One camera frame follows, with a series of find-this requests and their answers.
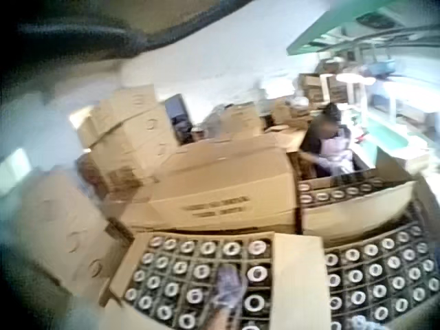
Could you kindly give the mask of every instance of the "dark hair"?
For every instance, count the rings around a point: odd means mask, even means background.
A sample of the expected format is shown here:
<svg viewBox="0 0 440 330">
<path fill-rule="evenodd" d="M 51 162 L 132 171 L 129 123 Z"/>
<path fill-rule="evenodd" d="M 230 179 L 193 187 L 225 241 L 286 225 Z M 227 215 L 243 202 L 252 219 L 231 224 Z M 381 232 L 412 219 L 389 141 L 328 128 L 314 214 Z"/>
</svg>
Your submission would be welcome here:
<svg viewBox="0 0 440 330">
<path fill-rule="evenodd" d="M 342 116 L 341 110 L 339 110 L 334 103 L 329 103 L 326 105 L 326 107 L 322 110 L 322 115 L 326 120 L 337 124 L 341 121 Z"/>
</svg>

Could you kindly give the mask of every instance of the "white apron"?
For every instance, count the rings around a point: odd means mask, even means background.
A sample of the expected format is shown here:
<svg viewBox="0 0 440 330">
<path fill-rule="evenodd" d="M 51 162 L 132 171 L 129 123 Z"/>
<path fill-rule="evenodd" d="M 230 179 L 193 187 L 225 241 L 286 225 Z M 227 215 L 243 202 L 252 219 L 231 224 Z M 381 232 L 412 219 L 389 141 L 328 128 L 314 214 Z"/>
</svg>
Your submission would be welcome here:
<svg viewBox="0 0 440 330">
<path fill-rule="evenodd" d="M 331 175 L 341 175 L 354 172 L 353 153 L 347 149 L 349 139 L 345 137 L 344 129 L 339 130 L 337 137 L 321 140 L 320 156 L 332 163 Z"/>
</svg>

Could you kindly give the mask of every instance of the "gloved hand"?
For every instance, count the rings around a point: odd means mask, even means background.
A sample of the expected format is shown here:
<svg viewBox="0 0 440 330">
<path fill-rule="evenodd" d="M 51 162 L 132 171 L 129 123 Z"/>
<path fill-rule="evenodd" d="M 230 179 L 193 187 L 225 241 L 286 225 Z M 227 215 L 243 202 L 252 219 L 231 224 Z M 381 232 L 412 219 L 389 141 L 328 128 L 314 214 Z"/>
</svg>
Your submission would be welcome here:
<svg viewBox="0 0 440 330">
<path fill-rule="evenodd" d="M 324 157 L 318 157 L 318 165 L 322 168 L 325 168 L 326 170 L 330 170 L 331 168 L 331 162 Z"/>
<path fill-rule="evenodd" d="M 234 309 L 242 300 L 248 286 L 247 281 L 240 279 L 237 268 L 222 265 L 217 274 L 217 295 L 212 299 L 215 307 Z"/>
<path fill-rule="evenodd" d="M 353 330 L 389 330 L 389 328 L 379 323 L 367 322 L 365 316 L 357 315 L 351 318 Z"/>
</svg>

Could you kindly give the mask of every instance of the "person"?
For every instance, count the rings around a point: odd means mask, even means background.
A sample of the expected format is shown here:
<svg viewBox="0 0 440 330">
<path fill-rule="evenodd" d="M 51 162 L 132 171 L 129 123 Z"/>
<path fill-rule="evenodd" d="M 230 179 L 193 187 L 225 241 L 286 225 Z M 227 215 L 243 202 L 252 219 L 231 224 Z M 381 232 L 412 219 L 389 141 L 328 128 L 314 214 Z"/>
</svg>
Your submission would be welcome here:
<svg viewBox="0 0 440 330">
<path fill-rule="evenodd" d="M 341 111 L 336 104 L 329 103 L 313 119 L 300 145 L 300 157 L 313 164 L 317 177 L 354 171 L 353 154 L 349 149 L 351 132 L 340 121 Z"/>
</svg>

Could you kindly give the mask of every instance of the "green beam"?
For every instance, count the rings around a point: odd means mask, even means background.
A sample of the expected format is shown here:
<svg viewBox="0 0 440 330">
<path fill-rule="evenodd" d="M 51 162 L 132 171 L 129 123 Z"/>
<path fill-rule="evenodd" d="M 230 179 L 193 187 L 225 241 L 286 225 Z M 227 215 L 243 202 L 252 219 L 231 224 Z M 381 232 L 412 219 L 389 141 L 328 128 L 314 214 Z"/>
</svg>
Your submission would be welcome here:
<svg viewBox="0 0 440 330">
<path fill-rule="evenodd" d="M 317 47 L 303 47 L 303 45 L 319 38 L 328 31 L 353 21 L 356 17 L 362 16 L 367 12 L 387 6 L 396 0 L 350 0 L 337 5 L 335 8 L 325 12 L 315 23 L 305 30 L 287 48 L 288 55 L 298 55 L 310 52 L 317 52 Z"/>
</svg>

